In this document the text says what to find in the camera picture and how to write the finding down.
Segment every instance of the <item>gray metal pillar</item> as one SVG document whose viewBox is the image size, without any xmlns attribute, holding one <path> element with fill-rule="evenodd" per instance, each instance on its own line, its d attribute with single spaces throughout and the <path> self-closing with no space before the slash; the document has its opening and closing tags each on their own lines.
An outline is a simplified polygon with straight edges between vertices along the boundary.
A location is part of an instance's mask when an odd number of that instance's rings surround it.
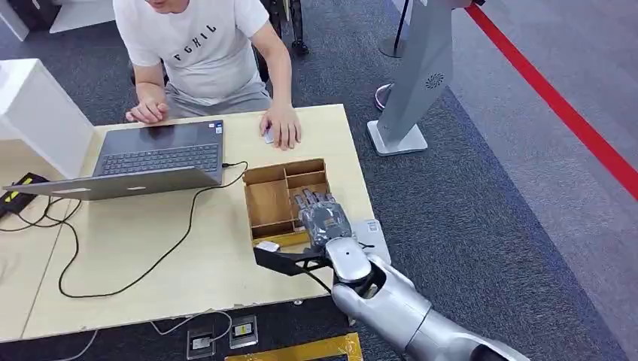
<svg viewBox="0 0 638 361">
<path fill-rule="evenodd" d="M 416 123 L 452 79 L 453 7 L 450 0 L 414 1 L 403 63 L 381 117 L 368 122 L 380 156 L 427 148 Z"/>
</svg>

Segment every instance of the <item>white t-shirt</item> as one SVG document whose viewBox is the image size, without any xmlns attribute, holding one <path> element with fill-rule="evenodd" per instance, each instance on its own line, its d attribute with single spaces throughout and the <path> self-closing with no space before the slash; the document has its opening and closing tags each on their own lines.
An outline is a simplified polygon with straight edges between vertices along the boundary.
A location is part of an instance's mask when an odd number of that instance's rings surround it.
<svg viewBox="0 0 638 361">
<path fill-rule="evenodd" d="M 179 14 L 159 14 L 144 0 L 114 0 L 131 62 L 164 60 L 171 84 L 192 102 L 214 105 L 260 81 L 248 39 L 268 21 L 260 0 L 190 0 Z"/>
</svg>

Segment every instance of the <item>yellow tape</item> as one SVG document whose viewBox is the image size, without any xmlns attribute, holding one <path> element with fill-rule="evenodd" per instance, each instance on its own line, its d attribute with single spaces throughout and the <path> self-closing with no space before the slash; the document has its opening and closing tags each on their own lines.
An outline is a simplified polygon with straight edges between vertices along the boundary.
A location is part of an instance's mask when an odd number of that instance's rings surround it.
<svg viewBox="0 0 638 361">
<path fill-rule="evenodd" d="M 24 186 L 24 185 L 30 184 L 31 182 L 33 182 L 33 179 L 26 178 L 26 180 L 20 185 Z M 17 191 L 11 192 L 11 194 L 7 198 L 5 198 L 5 202 L 6 203 L 11 202 L 14 198 L 17 197 L 18 194 L 20 194 L 20 192 L 17 192 Z"/>
<path fill-rule="evenodd" d="M 338 355 L 348 356 L 348 361 L 363 361 L 359 335 L 344 336 L 241 356 L 228 356 L 224 361 L 309 361 Z"/>
</svg>

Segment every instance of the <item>man's arm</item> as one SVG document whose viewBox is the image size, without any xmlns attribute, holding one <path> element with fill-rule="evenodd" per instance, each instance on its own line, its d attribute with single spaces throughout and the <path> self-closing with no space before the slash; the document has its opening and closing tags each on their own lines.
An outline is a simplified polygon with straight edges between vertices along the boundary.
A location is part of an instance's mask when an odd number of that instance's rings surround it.
<svg viewBox="0 0 638 361">
<path fill-rule="evenodd" d="M 272 106 L 264 114 L 260 124 L 261 134 L 263 135 L 266 128 L 271 126 L 275 146 L 282 150 L 293 149 L 295 144 L 301 141 L 301 126 L 292 105 L 290 54 L 268 22 L 257 30 L 251 41 L 266 60 L 274 93 Z"/>
<path fill-rule="evenodd" d="M 135 72 L 135 91 L 139 105 L 126 112 L 130 122 L 153 124 L 166 118 L 169 110 L 164 93 L 164 74 L 162 64 L 152 66 L 133 65 Z"/>
</svg>

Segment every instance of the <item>power adapter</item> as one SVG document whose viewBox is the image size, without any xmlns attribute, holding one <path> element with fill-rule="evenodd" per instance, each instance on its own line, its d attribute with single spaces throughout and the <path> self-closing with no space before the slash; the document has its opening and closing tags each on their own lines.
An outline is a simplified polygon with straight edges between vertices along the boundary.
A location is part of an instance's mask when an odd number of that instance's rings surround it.
<svg viewBox="0 0 638 361">
<path fill-rule="evenodd" d="M 45 177 L 41 177 L 37 174 L 27 173 L 22 179 L 14 183 L 13 185 L 26 185 L 44 183 L 49 180 Z M 24 208 L 35 199 L 35 194 L 26 194 L 20 192 L 6 192 L 0 199 L 0 219 L 6 214 L 20 214 Z"/>
</svg>

